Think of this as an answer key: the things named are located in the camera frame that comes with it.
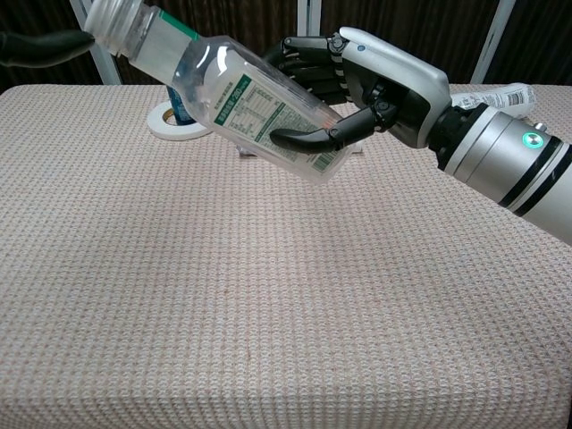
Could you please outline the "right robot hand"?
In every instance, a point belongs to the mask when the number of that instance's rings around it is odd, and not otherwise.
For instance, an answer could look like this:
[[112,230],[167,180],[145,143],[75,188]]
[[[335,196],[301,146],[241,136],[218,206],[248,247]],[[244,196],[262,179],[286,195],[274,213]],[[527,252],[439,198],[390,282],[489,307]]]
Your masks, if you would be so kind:
[[408,147],[425,148],[451,104],[444,71],[361,29],[286,37],[265,59],[327,105],[347,101],[358,108],[317,131],[272,131],[274,144],[300,153],[340,150],[385,131]]

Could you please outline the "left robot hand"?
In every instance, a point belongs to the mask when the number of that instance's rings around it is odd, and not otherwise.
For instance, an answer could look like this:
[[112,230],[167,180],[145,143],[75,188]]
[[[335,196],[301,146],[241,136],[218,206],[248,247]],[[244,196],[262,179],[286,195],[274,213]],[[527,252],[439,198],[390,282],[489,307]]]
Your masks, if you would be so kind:
[[93,36],[78,29],[61,30],[41,36],[2,31],[1,65],[47,68],[84,55],[93,45]]

